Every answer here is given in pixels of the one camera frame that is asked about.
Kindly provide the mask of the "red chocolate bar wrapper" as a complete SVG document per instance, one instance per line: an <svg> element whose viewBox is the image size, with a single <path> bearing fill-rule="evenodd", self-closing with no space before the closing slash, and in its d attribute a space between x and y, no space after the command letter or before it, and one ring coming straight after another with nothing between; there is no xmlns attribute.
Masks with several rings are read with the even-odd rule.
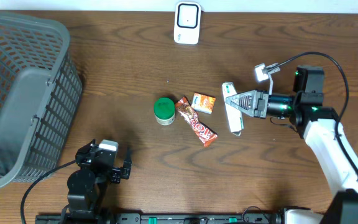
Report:
<svg viewBox="0 0 358 224"><path fill-rule="evenodd" d="M210 146L213 141L217 140L218 135L199 120L197 112L191 107L185 96L175 104L175 108L190 125L204 147Z"/></svg>

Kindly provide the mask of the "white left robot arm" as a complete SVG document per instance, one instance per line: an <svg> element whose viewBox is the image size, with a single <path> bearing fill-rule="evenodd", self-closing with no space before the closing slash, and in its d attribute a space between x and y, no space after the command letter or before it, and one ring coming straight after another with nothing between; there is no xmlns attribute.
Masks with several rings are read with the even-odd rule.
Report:
<svg viewBox="0 0 358 224"><path fill-rule="evenodd" d="M111 184L129 179L131 174L131 150L126 149L123 165L114 165L118 143L92 140L81 147L75 155L80 168L67 180L68 205L60 215L60 223L115 223L114 215L101 204Z"/></svg>

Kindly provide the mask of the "orange small box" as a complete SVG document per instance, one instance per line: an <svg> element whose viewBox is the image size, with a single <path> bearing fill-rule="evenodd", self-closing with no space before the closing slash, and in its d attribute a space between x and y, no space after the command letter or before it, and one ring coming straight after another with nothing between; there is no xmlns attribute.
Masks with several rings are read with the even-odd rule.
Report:
<svg viewBox="0 0 358 224"><path fill-rule="evenodd" d="M194 93L191 107L196 111L211 114L213 112L215 101L215 97Z"/></svg>

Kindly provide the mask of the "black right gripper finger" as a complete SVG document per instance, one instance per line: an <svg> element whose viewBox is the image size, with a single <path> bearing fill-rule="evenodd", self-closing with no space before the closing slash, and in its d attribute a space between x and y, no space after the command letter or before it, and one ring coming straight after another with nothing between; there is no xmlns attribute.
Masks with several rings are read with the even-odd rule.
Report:
<svg viewBox="0 0 358 224"><path fill-rule="evenodd" d="M241 113L246 114L247 116L254 117L255 97L250 95L234 95L229 96L225 99L225 104L239 110Z"/></svg>
<svg viewBox="0 0 358 224"><path fill-rule="evenodd" d="M255 97L257 91L251 90L243 93L238 93L236 95L228 96L225 98L225 101L236 101L244 98L245 100L250 100Z"/></svg>

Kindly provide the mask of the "green lid jar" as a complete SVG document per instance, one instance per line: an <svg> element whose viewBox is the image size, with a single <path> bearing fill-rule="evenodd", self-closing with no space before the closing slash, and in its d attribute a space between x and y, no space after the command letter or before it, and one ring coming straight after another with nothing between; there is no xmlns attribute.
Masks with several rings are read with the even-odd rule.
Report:
<svg viewBox="0 0 358 224"><path fill-rule="evenodd" d="M169 98L159 98L154 104L154 115L163 126L171 125L175 120L175 104Z"/></svg>

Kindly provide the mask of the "white Panadol box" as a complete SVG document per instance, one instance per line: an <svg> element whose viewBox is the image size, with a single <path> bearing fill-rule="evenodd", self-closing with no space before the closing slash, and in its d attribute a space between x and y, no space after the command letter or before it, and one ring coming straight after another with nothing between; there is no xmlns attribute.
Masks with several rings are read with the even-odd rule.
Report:
<svg viewBox="0 0 358 224"><path fill-rule="evenodd" d="M244 128L242 113L226 103L227 97L234 96L237 94L233 82L224 82L222 84L222 92L230 132L235 136L240 136Z"/></svg>

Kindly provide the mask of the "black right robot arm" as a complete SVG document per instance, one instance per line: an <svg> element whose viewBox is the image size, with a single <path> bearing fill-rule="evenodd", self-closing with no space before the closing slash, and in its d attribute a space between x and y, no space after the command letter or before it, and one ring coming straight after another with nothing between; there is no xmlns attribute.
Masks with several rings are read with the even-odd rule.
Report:
<svg viewBox="0 0 358 224"><path fill-rule="evenodd" d="M334 108L323 106L324 70L299 65L295 71L295 95L272 90L237 93L233 83L222 85L231 131L240 135L243 115L251 118L289 119L289 128L315 154L334 198L324 214L303 207L285 207L277 213L242 214L243 223L358 223L358 157L344 134Z"/></svg>

